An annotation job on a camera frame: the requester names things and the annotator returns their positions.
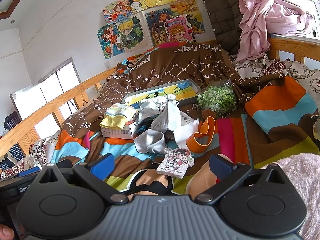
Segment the hand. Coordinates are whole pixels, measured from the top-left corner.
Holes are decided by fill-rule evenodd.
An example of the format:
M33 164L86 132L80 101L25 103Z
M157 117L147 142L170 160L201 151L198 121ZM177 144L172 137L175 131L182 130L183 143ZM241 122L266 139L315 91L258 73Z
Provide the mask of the hand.
M11 228L0 224L0 240L12 240L14 232Z

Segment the pink clothing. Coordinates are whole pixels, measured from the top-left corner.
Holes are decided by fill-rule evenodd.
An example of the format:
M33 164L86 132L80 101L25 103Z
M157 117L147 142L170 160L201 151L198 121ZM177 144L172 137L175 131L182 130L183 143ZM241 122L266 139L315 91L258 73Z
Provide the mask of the pink clothing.
M295 36L312 32L313 16L289 1L239 0L239 7L244 15L236 62L263 57L270 49L267 32Z

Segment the wooden railing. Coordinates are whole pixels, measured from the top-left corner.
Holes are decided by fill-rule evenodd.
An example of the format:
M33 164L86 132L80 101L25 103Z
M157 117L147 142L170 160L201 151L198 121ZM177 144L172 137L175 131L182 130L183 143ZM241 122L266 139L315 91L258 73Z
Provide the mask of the wooden railing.
M268 52L268 55L271 59L279 59L280 50L293 53L295 60L301 63L304 63L304 57L320 61L319 44L297 40L286 40L281 38L271 38L269 39L269 42L271 43L271 49ZM207 41L202 43L207 45L216 44L215 41ZM38 124L49 114L53 114L53 117L55 118L57 124L61 126L64 118L59 110L59 107L69 100L73 99L76 103L77 108L80 109L81 107L83 107L84 101L89 101L87 93L85 91L92 86L95 86L96 90L98 90L101 87L99 82L110 76L115 71L116 67L82 82L78 86L70 89L69 91L50 101L49 103L35 111L28 118L20 122L0 140L0 156L6 154L7 151L15 143L18 143L22 151L26 155L28 155L30 146L39 139L39 136L34 128L36 124Z
M54 100L45 104L25 120L20 122L0 140L0 156L5 155L15 143L18 143L24 154L28 155L30 146L35 141L39 140L39 136L34 128L36 124L46 118L49 114L52 114L57 124L61 126L64 118L59 110L59 107L69 100L73 99L76 103L76 107L80 109L84 106L85 101L89 101L89 98L85 91L92 86L95 86L95 88L98 90L101 87L99 82L104 78L110 76L115 71L116 67L111 68L82 82L76 87L68 90Z

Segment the green vegetables in bag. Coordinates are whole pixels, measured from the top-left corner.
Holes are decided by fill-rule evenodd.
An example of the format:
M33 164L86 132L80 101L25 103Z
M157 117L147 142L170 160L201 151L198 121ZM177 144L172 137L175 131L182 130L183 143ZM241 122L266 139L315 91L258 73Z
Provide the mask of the green vegetables in bag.
M199 94L197 99L201 108L218 106L221 114L236 110L236 96L229 84L222 87L209 84L206 91Z

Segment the brown padded jacket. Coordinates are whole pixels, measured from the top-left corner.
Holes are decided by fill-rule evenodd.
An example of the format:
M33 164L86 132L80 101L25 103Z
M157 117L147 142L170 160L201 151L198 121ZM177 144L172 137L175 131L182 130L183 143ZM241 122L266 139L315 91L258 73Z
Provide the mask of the brown padded jacket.
M242 33L239 0L204 0L217 42L230 54L237 54Z

